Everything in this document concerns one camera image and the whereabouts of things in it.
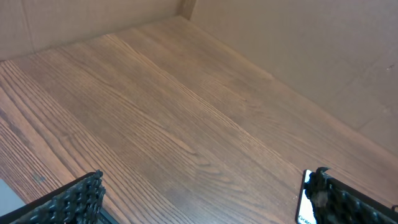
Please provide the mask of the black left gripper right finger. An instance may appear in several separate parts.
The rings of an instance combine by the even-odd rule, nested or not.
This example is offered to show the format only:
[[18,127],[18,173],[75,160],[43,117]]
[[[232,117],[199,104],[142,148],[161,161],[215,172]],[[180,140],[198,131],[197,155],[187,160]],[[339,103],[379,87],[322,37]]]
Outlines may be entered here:
[[304,185],[317,224],[397,224],[397,205],[387,207],[328,175],[327,170],[319,167]]

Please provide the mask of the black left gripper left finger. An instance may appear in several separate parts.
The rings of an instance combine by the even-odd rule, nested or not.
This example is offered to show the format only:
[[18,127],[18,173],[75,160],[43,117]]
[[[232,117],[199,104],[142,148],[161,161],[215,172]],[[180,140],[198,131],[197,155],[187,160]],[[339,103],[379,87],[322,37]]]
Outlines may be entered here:
[[106,193],[103,172],[89,172],[76,180],[1,216],[1,223],[97,223]]

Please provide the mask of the blue Samsung Galaxy smartphone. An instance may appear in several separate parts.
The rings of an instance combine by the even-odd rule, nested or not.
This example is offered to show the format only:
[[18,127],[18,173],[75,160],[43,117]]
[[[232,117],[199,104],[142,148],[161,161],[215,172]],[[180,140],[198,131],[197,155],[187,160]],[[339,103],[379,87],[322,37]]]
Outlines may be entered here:
[[311,170],[304,170],[302,177],[302,184],[300,189],[300,195],[297,205],[297,212],[295,221],[297,224],[317,224],[315,216],[313,214],[313,207],[311,201],[305,195],[304,185],[309,182]]

